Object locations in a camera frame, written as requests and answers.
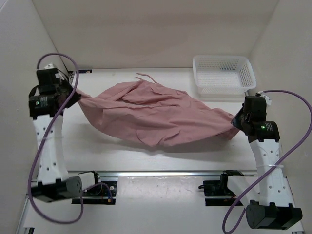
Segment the pink trousers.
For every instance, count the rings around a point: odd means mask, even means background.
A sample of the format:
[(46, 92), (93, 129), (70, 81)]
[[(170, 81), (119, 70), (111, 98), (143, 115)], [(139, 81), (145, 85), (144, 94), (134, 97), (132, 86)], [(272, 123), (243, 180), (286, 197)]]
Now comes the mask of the pink trousers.
[(187, 92), (154, 79), (122, 82), (92, 97), (81, 90), (78, 102), (98, 131), (150, 147), (176, 146), (210, 137), (233, 139), (233, 115), (210, 108)]

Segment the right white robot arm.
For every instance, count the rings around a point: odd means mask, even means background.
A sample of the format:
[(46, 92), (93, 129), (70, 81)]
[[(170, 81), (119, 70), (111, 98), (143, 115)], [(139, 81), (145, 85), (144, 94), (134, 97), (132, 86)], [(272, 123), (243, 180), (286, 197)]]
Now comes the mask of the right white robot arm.
[(260, 95), (245, 97), (242, 108), (231, 122), (248, 137), (258, 179), (250, 185), (244, 176), (230, 175), (219, 182), (223, 194), (236, 195), (223, 225), (238, 203), (244, 206), (239, 220), (246, 217), (252, 229), (288, 230), (303, 217), (302, 210), (293, 204), (283, 176), (278, 126), (266, 120), (268, 103), (270, 100)]

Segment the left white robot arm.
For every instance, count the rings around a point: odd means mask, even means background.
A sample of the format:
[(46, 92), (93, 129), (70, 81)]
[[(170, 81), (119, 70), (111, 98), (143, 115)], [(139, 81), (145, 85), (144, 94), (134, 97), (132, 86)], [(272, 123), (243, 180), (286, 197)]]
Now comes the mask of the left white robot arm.
[(32, 196), (50, 203), (80, 197), (85, 191), (99, 194), (102, 183), (98, 173), (90, 171), (70, 176), (65, 166), (61, 106), (71, 107), (80, 95), (54, 64), (46, 65), (36, 74), (39, 83), (31, 90), (28, 102), (39, 152), (39, 171), (37, 183), (31, 187)]

